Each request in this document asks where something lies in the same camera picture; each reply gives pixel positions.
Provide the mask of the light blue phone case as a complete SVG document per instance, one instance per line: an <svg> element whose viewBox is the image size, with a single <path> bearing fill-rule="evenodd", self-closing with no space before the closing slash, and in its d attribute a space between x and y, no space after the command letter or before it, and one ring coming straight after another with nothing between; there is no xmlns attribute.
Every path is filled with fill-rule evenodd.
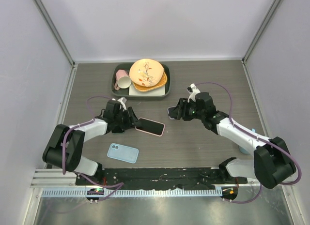
<svg viewBox="0 0 310 225"><path fill-rule="evenodd" d="M108 149L107 157L127 163L134 164L139 155L137 148L112 143Z"/></svg>

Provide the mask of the green phone black screen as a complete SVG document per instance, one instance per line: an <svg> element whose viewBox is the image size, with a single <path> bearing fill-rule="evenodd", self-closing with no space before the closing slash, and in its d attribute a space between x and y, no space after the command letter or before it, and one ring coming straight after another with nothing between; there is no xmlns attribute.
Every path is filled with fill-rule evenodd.
<svg viewBox="0 0 310 225"><path fill-rule="evenodd" d="M111 131L113 134L118 135L118 134L123 134L123 130L116 130L116 131Z"/></svg>

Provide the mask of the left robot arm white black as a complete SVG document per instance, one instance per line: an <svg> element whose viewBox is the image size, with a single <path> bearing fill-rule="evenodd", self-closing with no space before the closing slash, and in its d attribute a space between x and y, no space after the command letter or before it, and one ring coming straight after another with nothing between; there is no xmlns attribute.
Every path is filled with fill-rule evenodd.
<svg viewBox="0 0 310 225"><path fill-rule="evenodd" d="M103 181L102 164L82 156L84 143L110 132L121 133L141 125L132 107L122 99L109 100L100 115L90 121L67 126L58 124L46 145L42 159L46 164L86 177L93 186Z"/></svg>

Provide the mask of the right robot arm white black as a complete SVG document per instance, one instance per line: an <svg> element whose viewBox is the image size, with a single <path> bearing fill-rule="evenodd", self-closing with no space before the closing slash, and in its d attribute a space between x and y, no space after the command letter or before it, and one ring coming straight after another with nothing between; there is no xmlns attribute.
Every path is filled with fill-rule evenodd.
<svg viewBox="0 0 310 225"><path fill-rule="evenodd" d="M168 108L174 120L198 119L207 130L225 137L245 149L252 161L230 158L219 165L219 179L225 184L236 177L257 179L265 188L273 189L286 180L300 167L290 155L285 141L260 135L234 121L228 114L216 109L207 92L181 98L176 106Z"/></svg>

